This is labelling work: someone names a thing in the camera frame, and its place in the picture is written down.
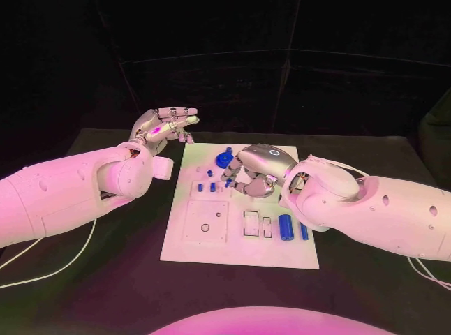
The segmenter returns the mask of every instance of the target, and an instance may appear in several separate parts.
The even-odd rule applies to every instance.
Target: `white board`
[[[313,231],[309,229],[309,240],[303,240],[295,217],[295,240],[282,240],[279,217],[293,213],[279,205],[280,187],[270,197],[256,199],[227,188],[221,181],[224,169],[217,166],[217,156],[227,147],[233,147],[235,155],[247,146],[186,145],[161,260],[319,269]],[[279,148],[299,159],[296,147]],[[241,171],[237,181],[250,180]],[[215,192],[211,183],[217,183]]]

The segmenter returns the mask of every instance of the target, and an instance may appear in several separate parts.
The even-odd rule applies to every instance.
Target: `robotic hand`
[[[222,180],[244,168],[250,184],[233,182],[244,194],[264,198],[283,187],[280,204],[312,229],[336,228],[356,241],[401,255],[451,261],[451,192],[385,177],[371,177],[346,164],[310,156],[296,162],[279,148],[247,147]],[[365,177],[356,179],[348,170]]]
[[[25,167],[0,181],[0,248],[57,235],[142,197],[152,178],[171,179],[174,161],[158,157],[168,140],[194,143],[184,127],[197,108],[149,110],[117,147]]]

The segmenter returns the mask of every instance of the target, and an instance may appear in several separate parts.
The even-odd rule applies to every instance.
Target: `black table surface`
[[[70,154],[116,146],[129,131],[84,129]],[[197,142],[293,145],[374,175],[434,185],[403,137],[197,133]],[[316,233],[320,270],[162,262],[169,212],[185,144],[162,156],[172,180],[99,219],[89,248],[57,276],[0,290],[0,334],[148,334],[171,322],[221,308],[287,306],[328,312],[400,334],[451,332],[451,292],[424,279],[407,258],[355,242],[342,232]],[[0,271],[0,285],[54,272],[74,258],[91,225],[42,240]],[[29,242],[8,247],[5,262]],[[427,262],[451,280],[451,263]]]

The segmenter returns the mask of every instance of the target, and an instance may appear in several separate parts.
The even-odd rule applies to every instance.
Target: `circular hole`
[[[436,206],[430,207],[430,213],[433,214],[433,216],[437,216],[437,214],[440,213],[440,211],[437,211],[437,207]]]

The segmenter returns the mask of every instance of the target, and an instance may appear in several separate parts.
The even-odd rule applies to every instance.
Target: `robotic arm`
[[[149,110],[129,142],[25,167],[0,180],[0,248],[61,234],[142,197],[152,178],[171,179],[174,161],[158,157],[168,140],[194,143],[184,127],[197,108]]]
[[[385,177],[310,156],[296,162],[279,148],[247,147],[225,169],[235,180],[241,167],[250,184],[231,183],[244,194],[264,198],[280,185],[280,204],[316,231],[336,228],[358,242],[401,255],[451,261],[451,192]],[[348,170],[364,174],[356,179]]]

